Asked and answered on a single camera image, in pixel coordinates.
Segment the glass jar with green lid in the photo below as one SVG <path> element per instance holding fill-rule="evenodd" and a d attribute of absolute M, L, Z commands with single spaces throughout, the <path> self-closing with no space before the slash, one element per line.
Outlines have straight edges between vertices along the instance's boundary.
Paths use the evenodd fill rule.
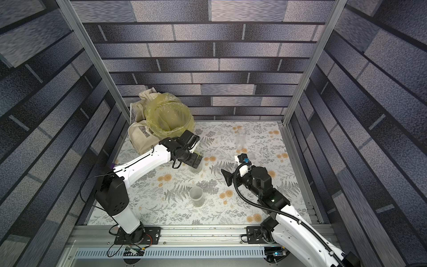
<path fill-rule="evenodd" d="M 193 152 L 190 159 L 189 169 L 191 172 L 198 174 L 202 170 L 202 160 L 203 156 L 199 155 L 196 152 Z"/>

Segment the tall clear plastic jar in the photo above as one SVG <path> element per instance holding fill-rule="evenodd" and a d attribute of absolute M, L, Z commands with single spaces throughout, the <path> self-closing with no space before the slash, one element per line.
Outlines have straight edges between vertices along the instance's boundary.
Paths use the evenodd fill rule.
<path fill-rule="evenodd" d="M 242 150 L 246 145 L 246 129 L 240 127 L 236 131 L 236 150 Z"/>

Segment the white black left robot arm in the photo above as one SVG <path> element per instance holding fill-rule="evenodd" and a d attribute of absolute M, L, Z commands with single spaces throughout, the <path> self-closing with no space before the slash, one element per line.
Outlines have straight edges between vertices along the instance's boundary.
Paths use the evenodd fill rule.
<path fill-rule="evenodd" d="M 165 138 L 138 158 L 113 168 L 97 177 L 95 199 L 118 224 L 118 234 L 126 243 L 140 244 L 149 234 L 134 214 L 128 188 L 157 167 L 172 161 L 197 169 L 202 156 L 195 152 L 200 137 L 186 130 L 180 137 Z"/>

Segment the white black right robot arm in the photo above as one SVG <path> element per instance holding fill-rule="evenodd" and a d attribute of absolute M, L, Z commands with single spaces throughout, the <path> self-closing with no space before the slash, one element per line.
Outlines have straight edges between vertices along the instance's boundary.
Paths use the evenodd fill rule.
<path fill-rule="evenodd" d="M 273 187 L 264 167 L 240 164 L 231 173 L 222 170 L 227 186 L 247 204 L 267 212 L 261 223 L 261 235 L 267 242 L 276 242 L 307 267 L 360 267 L 361 261 L 352 252 L 345 253 L 319 234 Z"/>

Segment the floral patterned table mat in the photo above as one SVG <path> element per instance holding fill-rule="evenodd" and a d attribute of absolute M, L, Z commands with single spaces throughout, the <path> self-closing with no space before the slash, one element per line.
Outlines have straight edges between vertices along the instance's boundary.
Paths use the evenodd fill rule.
<path fill-rule="evenodd" d="M 256 166 L 267 169 L 272 184 L 299 214 L 310 220 L 291 166 L 278 122 L 202 122 L 195 123 L 200 137 L 196 151 L 203 156 L 198 174 L 187 165 L 173 169 L 163 164 L 138 179 L 128 190 L 135 215 L 146 225 L 246 225 L 259 224 L 266 215 L 261 209 L 248 205 L 227 186 L 221 169 L 236 169 L 236 131 L 246 129 L 246 153 Z M 199 186 L 204 195 L 201 207 L 194 207 L 189 191 Z"/>

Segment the grey mesh waste bin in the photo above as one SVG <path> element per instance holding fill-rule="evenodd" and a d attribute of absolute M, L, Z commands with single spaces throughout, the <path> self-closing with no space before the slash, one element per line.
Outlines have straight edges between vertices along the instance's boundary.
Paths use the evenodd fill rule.
<path fill-rule="evenodd" d="M 165 138 L 176 138 L 180 137 L 185 131 L 186 129 L 183 128 L 178 128 L 170 131 L 160 130 L 159 133 L 157 133 L 157 136 L 160 140 L 163 140 Z"/>

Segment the short frosted plastic cup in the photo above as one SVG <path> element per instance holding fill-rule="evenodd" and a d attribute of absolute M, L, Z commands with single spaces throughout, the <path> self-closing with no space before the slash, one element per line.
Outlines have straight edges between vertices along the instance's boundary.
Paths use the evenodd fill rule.
<path fill-rule="evenodd" d="M 201 207 L 204 203 L 203 191 L 199 186 L 194 186 L 189 191 L 189 197 L 194 207 Z"/>

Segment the yellow plastic bin liner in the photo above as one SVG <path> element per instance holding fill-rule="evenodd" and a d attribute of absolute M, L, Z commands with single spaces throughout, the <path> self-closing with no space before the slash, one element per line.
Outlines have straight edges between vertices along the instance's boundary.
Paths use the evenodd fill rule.
<path fill-rule="evenodd" d="M 189 107 L 171 93 L 161 93 L 144 111 L 149 128 L 157 136 L 160 130 L 183 128 L 193 132 L 195 121 Z"/>

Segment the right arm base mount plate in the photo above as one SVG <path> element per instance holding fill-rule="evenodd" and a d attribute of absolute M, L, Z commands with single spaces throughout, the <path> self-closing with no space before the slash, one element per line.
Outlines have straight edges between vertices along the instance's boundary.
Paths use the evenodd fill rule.
<path fill-rule="evenodd" d="M 246 240 L 249 244 L 273 244 L 271 232 L 261 226 L 246 227 Z"/>

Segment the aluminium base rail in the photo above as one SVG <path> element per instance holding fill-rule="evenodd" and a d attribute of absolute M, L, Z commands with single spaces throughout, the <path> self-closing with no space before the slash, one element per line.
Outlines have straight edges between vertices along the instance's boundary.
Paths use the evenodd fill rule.
<path fill-rule="evenodd" d="M 73 229 L 62 266 L 74 260 L 124 260 L 133 265 L 141 259 L 251 259 L 269 255 L 282 257 L 279 244 L 249 244 L 246 225 L 172 225 L 161 228 L 157 245 L 115 245 L 117 227 L 84 225 Z"/>

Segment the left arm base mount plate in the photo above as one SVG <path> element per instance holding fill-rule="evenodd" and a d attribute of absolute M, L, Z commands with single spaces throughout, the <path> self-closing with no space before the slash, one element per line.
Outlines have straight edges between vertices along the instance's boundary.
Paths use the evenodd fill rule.
<path fill-rule="evenodd" d="M 157 245 L 161 234 L 160 227 L 138 227 L 132 234 L 119 228 L 115 237 L 115 245 Z"/>

